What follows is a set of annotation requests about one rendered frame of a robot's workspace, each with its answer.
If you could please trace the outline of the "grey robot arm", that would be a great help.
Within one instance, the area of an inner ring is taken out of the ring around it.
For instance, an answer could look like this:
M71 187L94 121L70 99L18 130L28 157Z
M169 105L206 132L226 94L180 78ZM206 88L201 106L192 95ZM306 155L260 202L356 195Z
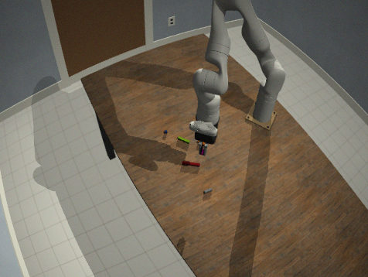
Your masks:
M198 69L194 73L193 87L198 98L198 110L203 115L215 115L220 109L219 95L227 92L230 34L224 21L226 11L238 11L242 15L244 19L242 37L251 51L256 54L262 72L267 78L261 81L253 115L259 122L268 122L271 119L278 93L285 82L285 71L271 52L267 34L250 0L213 0L210 38L205 60L217 66L219 72Z

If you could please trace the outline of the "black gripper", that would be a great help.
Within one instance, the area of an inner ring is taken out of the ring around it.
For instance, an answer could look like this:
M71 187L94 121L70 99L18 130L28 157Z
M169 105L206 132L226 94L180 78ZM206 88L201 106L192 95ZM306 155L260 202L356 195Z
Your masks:
M204 156L206 155L207 146L215 143L219 120L220 110L215 115L208 116L200 113L197 108L196 121L191 121L189 123L189 129L195 132L195 140L199 141L198 145L200 155L203 150L203 142L205 142L203 150Z

